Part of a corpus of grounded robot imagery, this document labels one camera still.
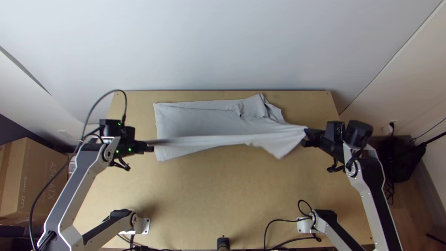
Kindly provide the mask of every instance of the wooden tabletop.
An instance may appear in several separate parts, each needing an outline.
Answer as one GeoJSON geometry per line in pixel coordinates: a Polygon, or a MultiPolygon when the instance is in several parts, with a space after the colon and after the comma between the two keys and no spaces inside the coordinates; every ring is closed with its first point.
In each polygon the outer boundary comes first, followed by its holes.
{"type": "MultiPolygon", "coordinates": [[[[243,99],[264,93],[282,109],[291,124],[325,129],[339,120],[330,92],[326,91],[129,91],[127,121],[137,140],[156,139],[153,103],[243,99]]],[[[120,119],[123,98],[116,93],[109,119],[120,119]]],[[[233,249],[263,248],[269,221],[301,217],[297,201],[314,209],[331,209],[338,221],[360,244],[372,243],[358,192],[343,172],[328,173],[333,159],[317,148],[298,146],[281,160],[263,149],[246,145],[224,146],[157,162],[146,153],[125,158],[131,170],[109,167],[99,174],[74,222],[81,232],[98,225],[115,209],[133,209],[151,219],[148,235],[135,242],[163,249],[215,249],[217,238],[231,239],[233,249]]],[[[273,223],[267,247],[306,235],[295,223],[273,223]]],[[[331,246],[303,240],[289,248],[331,246]]],[[[105,247],[128,248],[114,238],[105,247]]]]}

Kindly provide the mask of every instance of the floor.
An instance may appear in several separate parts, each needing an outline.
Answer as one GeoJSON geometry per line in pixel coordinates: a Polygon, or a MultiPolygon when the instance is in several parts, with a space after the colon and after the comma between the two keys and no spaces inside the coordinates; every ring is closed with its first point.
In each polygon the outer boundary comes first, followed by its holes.
{"type": "MultiPolygon", "coordinates": [[[[416,179],[413,177],[404,183],[395,184],[394,204],[390,206],[404,251],[444,251],[446,246],[434,241],[426,234],[433,233],[433,221],[426,208],[416,179]]],[[[317,249],[299,249],[320,251],[317,249]]],[[[120,249],[102,249],[101,251],[120,251],[120,249]]]]}

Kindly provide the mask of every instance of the black cable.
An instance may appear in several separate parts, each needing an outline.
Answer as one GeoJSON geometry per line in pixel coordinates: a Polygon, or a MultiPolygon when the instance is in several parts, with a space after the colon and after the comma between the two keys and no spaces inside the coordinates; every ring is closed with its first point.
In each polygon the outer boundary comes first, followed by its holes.
{"type": "Polygon", "coordinates": [[[97,134],[95,134],[95,133],[89,133],[89,134],[85,135],[84,140],[85,140],[88,136],[96,136],[96,137],[101,141],[102,144],[105,144],[105,143],[104,143],[104,140],[101,138],[101,136],[99,136],[99,135],[97,135],[97,134]]]}
{"type": "Polygon", "coordinates": [[[125,242],[127,242],[127,243],[129,243],[129,244],[133,244],[134,246],[137,246],[137,247],[140,247],[140,246],[141,246],[140,244],[136,244],[136,243],[132,243],[132,242],[130,242],[130,240],[124,238],[124,237],[123,237],[122,235],[120,235],[120,234],[118,234],[117,236],[118,236],[119,238],[121,238],[123,241],[125,241],[125,242]]]}
{"type": "Polygon", "coordinates": [[[413,143],[413,142],[415,142],[418,138],[423,137],[426,133],[428,133],[428,132],[430,132],[432,129],[436,128],[439,124],[443,123],[443,121],[445,121],[445,120],[446,120],[446,117],[444,117],[444,118],[443,118],[440,122],[438,122],[436,125],[432,126],[431,129],[427,130],[427,131],[424,132],[422,135],[420,135],[420,136],[418,136],[418,137],[415,137],[415,138],[412,138],[412,139],[410,140],[410,143],[413,143]]]}
{"type": "Polygon", "coordinates": [[[305,217],[305,218],[302,218],[302,219],[299,219],[299,220],[275,219],[275,220],[270,221],[270,222],[268,223],[268,225],[266,226],[266,228],[265,228],[265,233],[264,233],[264,235],[263,235],[263,249],[266,250],[266,233],[267,233],[268,228],[269,228],[269,225],[271,225],[271,223],[276,222],[276,221],[283,221],[283,222],[299,222],[299,221],[303,221],[303,220],[306,220],[306,219],[311,219],[311,217],[305,217]]]}
{"type": "Polygon", "coordinates": [[[268,227],[269,227],[269,225],[271,225],[271,223],[273,223],[273,222],[275,222],[275,221],[299,222],[299,221],[303,221],[303,220],[307,220],[307,219],[311,219],[311,218],[312,218],[309,214],[306,214],[306,213],[304,213],[304,212],[302,211],[302,209],[301,209],[301,203],[302,203],[302,202],[305,203],[305,204],[307,204],[308,208],[310,208],[310,212],[313,211],[313,208],[310,206],[310,204],[309,204],[308,202],[306,202],[306,201],[303,200],[303,199],[300,199],[300,200],[297,202],[297,208],[299,209],[299,211],[301,212],[301,214],[303,214],[303,215],[306,216],[305,218],[298,219],[298,220],[275,219],[275,220],[270,221],[270,222],[268,223],[268,225],[266,226],[265,233],[264,233],[264,235],[263,235],[263,249],[264,249],[264,251],[272,251],[272,250],[277,250],[277,249],[280,249],[280,250],[286,250],[286,248],[282,248],[283,245],[288,244],[288,243],[290,243],[290,242],[298,241],[298,240],[315,239],[317,242],[321,242],[321,241],[322,241],[322,239],[319,238],[319,237],[317,237],[316,234],[313,234],[312,237],[302,237],[302,238],[291,239],[291,240],[288,240],[288,241],[286,241],[286,242],[283,242],[283,243],[281,243],[281,244],[279,244],[279,245],[276,245],[276,246],[273,247],[272,249],[266,249],[266,233],[267,233],[268,227]]]}
{"type": "Polygon", "coordinates": [[[318,242],[321,242],[321,241],[322,241],[321,238],[316,237],[315,235],[313,235],[313,237],[302,237],[302,238],[296,238],[296,239],[288,240],[288,241],[286,241],[286,242],[280,243],[279,245],[276,245],[276,246],[273,247],[271,250],[276,250],[277,248],[280,248],[280,247],[282,247],[283,245],[288,244],[288,243],[290,243],[290,242],[299,241],[299,240],[308,240],[308,239],[315,239],[315,240],[318,241],[318,242]]]}
{"type": "Polygon", "coordinates": [[[84,138],[82,139],[82,140],[84,140],[88,135],[92,135],[93,133],[95,133],[95,132],[97,132],[97,131],[99,131],[101,129],[101,127],[100,126],[98,126],[96,129],[94,129],[93,131],[91,131],[91,132],[89,132],[89,133],[87,133],[87,135],[85,135],[84,136],[84,138]]]}
{"type": "MultiPolygon", "coordinates": [[[[125,241],[125,242],[127,242],[127,243],[129,243],[129,244],[133,244],[134,246],[136,246],[137,248],[139,247],[141,247],[141,246],[143,246],[143,245],[141,245],[141,244],[136,244],[136,243],[132,243],[132,242],[130,242],[130,240],[128,240],[128,239],[126,239],[126,238],[124,238],[122,235],[120,235],[120,234],[118,234],[117,235],[119,238],[121,238],[123,241],[125,241]]],[[[149,250],[151,250],[151,251],[175,251],[175,250],[172,250],[172,249],[155,249],[155,248],[150,248],[150,247],[147,247],[149,250]]]]}
{"type": "Polygon", "coordinates": [[[134,234],[132,234],[131,236],[130,236],[130,248],[133,248],[133,240],[135,239],[135,235],[134,234]]]}
{"type": "Polygon", "coordinates": [[[127,114],[127,95],[125,94],[125,92],[123,90],[119,90],[119,89],[115,89],[115,90],[111,90],[109,92],[107,92],[106,94],[102,95],[97,101],[96,103],[93,104],[93,106],[91,107],[90,111],[88,112],[87,115],[87,119],[85,120],[84,123],[84,128],[82,129],[82,137],[85,135],[85,130],[87,128],[87,124],[88,124],[88,120],[90,119],[90,116],[94,110],[94,108],[99,104],[99,102],[104,99],[106,96],[108,96],[110,93],[114,93],[114,92],[122,92],[124,94],[124,99],[125,99],[125,107],[124,107],[124,114],[122,115],[122,119],[121,122],[122,124],[125,123],[125,118],[126,118],[126,114],[127,114]]]}
{"type": "Polygon", "coordinates": [[[299,209],[299,211],[301,212],[301,214],[303,214],[304,216],[308,216],[308,217],[310,217],[309,214],[306,214],[306,213],[302,212],[302,209],[301,209],[301,202],[307,204],[307,206],[310,208],[310,212],[313,211],[313,208],[311,208],[310,204],[308,204],[308,202],[306,202],[306,201],[303,200],[303,199],[300,199],[300,200],[297,202],[297,208],[299,209]]]}
{"type": "Polygon", "coordinates": [[[39,197],[42,195],[42,193],[45,191],[45,189],[54,181],[54,179],[62,172],[62,170],[65,168],[65,166],[68,166],[70,164],[71,159],[73,158],[73,156],[79,151],[80,146],[83,143],[83,139],[84,139],[84,135],[85,135],[85,130],[87,128],[87,123],[88,120],[90,119],[90,116],[94,110],[94,108],[98,105],[98,103],[105,98],[107,95],[109,95],[110,93],[113,92],[122,92],[124,94],[124,99],[125,99],[125,107],[124,107],[124,114],[122,116],[122,123],[125,122],[125,118],[126,118],[126,113],[127,113],[127,95],[125,94],[125,92],[123,90],[111,90],[109,92],[107,92],[106,94],[102,95],[97,101],[96,103],[94,103],[93,107],[91,107],[90,111],[87,114],[87,118],[85,119],[85,123],[84,123],[84,127],[82,128],[82,134],[80,135],[79,138],[79,143],[76,146],[76,148],[74,149],[73,155],[68,158],[68,161],[54,174],[54,176],[45,184],[45,186],[42,188],[42,190],[40,190],[40,192],[37,194],[36,199],[34,200],[33,204],[31,205],[31,209],[29,211],[29,223],[28,223],[28,227],[29,227],[29,237],[31,240],[31,245],[33,246],[34,251],[39,251],[38,247],[37,247],[37,243],[34,240],[34,234],[33,234],[33,211],[34,211],[34,207],[37,204],[37,201],[39,200],[39,197]]]}

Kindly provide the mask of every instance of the white wall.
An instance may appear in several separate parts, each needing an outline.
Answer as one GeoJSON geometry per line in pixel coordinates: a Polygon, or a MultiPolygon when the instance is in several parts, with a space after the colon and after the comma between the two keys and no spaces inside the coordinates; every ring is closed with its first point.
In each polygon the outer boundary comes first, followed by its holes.
{"type": "Polygon", "coordinates": [[[80,120],[112,88],[323,89],[342,111],[439,2],[2,1],[0,45],[80,120]]]}
{"type": "MultiPolygon", "coordinates": [[[[443,1],[375,80],[340,115],[370,123],[375,134],[397,119],[396,134],[421,135],[446,116],[446,6],[443,1]]],[[[446,130],[446,122],[417,140],[446,130]]],[[[446,138],[428,145],[423,162],[446,207],[446,138]]]]}
{"type": "Polygon", "coordinates": [[[58,130],[66,130],[78,138],[83,123],[70,115],[2,52],[0,52],[0,86],[1,114],[53,143],[69,145],[77,143],[76,140],[60,134],[58,130]]]}

